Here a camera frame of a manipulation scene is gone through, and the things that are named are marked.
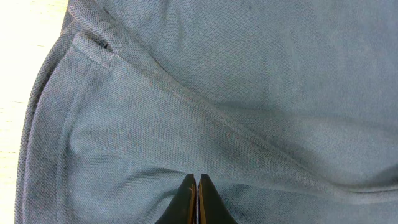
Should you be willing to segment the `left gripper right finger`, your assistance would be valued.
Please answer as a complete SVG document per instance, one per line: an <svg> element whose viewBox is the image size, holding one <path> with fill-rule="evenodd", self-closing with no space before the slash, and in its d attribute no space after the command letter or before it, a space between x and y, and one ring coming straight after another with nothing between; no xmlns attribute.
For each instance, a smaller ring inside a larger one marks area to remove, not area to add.
<svg viewBox="0 0 398 224"><path fill-rule="evenodd" d="M215 185L207 174L202 174L198 187L199 223L237 224L226 209Z"/></svg>

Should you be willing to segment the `dark blue polo shirt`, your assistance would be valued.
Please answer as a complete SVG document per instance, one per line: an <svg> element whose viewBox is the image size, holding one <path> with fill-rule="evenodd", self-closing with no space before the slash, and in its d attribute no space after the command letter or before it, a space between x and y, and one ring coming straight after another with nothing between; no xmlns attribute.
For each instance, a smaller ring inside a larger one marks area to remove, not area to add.
<svg viewBox="0 0 398 224"><path fill-rule="evenodd" d="M16 223L154 223L189 173L238 223L396 223L397 2L69 1Z"/></svg>

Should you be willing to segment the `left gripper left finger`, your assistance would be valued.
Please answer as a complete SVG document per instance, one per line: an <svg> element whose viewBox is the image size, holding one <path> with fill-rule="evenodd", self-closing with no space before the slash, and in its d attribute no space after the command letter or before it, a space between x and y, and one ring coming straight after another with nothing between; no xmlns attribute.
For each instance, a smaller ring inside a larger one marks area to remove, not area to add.
<svg viewBox="0 0 398 224"><path fill-rule="evenodd" d="M193 174L187 174L165 212L155 224L196 224L197 185Z"/></svg>

